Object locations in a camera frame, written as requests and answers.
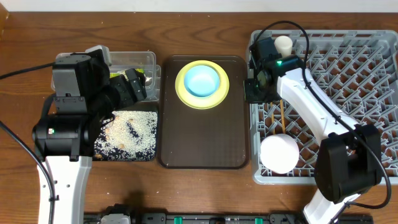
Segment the wood grain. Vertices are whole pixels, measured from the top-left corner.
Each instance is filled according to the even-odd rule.
[[[151,50],[160,65],[170,55],[244,58],[250,33],[282,19],[298,22],[305,29],[398,30],[397,14],[13,12],[0,42],[0,73],[49,63],[61,52],[82,51],[98,44],[112,51]],[[51,75],[46,68],[0,82],[0,119],[29,146],[44,98],[52,93]],[[35,164],[2,131],[0,149],[0,220],[35,223],[39,211]],[[250,166],[241,170],[168,170],[156,161],[94,162],[85,211],[98,212],[114,203],[169,212],[299,211],[315,190],[314,186],[257,185]],[[395,223],[397,190],[394,186],[392,200],[383,210],[353,207],[348,211],[370,213],[376,223]],[[385,193],[385,186],[374,187],[359,201],[376,204]]]
[[[6,20],[8,18],[8,11],[7,9],[0,3],[0,40],[3,32],[3,28],[6,25]]]

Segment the green clip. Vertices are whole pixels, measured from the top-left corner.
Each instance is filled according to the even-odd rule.
[[[254,224],[262,224],[262,218],[255,218]]]
[[[174,217],[174,224],[182,224],[182,217]]]

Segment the yellow plate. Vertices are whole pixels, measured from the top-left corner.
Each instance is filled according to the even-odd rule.
[[[218,89],[210,96],[197,97],[189,93],[188,90],[185,88],[184,84],[185,74],[191,68],[198,65],[209,66],[210,68],[214,69],[217,72],[218,78],[220,78],[220,85]],[[180,70],[180,72],[177,75],[177,78],[175,79],[175,91],[177,92],[177,96],[186,105],[195,109],[204,110],[217,106],[225,99],[226,95],[228,94],[228,90],[229,90],[229,80],[224,69],[221,68],[216,63],[207,60],[198,60],[187,64]]]

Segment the dish rack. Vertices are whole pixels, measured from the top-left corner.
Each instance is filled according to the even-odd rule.
[[[251,34],[249,45],[260,30]],[[310,39],[307,67],[319,87],[360,124],[374,124],[382,134],[382,163],[398,184],[398,34],[391,30],[307,30]],[[287,35],[292,53],[304,58],[306,41],[300,30],[267,30],[260,39]],[[249,62],[249,50],[246,51]],[[248,67],[248,77],[253,70]],[[313,171],[319,145],[297,112],[283,101],[286,134],[300,149],[296,168],[276,174],[260,160],[261,141],[282,133],[280,104],[250,105],[252,177],[258,184],[315,184]]]

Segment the plastic container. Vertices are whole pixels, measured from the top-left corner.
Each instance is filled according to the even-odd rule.
[[[70,55],[71,53],[60,53],[57,58]],[[144,101],[159,101],[160,96],[160,67],[156,65],[156,56],[153,52],[110,52],[112,66],[111,73],[127,70],[130,68],[144,69],[146,76],[145,89],[147,98]],[[54,82],[51,80],[51,89],[55,91]]]
[[[312,76],[339,108],[360,124],[372,123],[379,129],[382,162],[391,183],[398,184],[398,34],[391,30],[306,31],[310,38],[307,67]],[[260,30],[251,34],[249,45],[258,33]],[[289,36],[293,40],[292,54],[304,58],[306,42],[300,30],[267,30],[260,39],[280,35]],[[249,68],[248,77],[253,77]],[[253,104],[250,105],[252,177],[258,184],[315,184],[313,171],[319,146],[297,112],[286,101],[283,107],[286,134],[296,140],[300,149],[296,168],[287,174],[276,174],[261,164],[261,141],[273,130],[281,133],[282,120],[279,104]]]

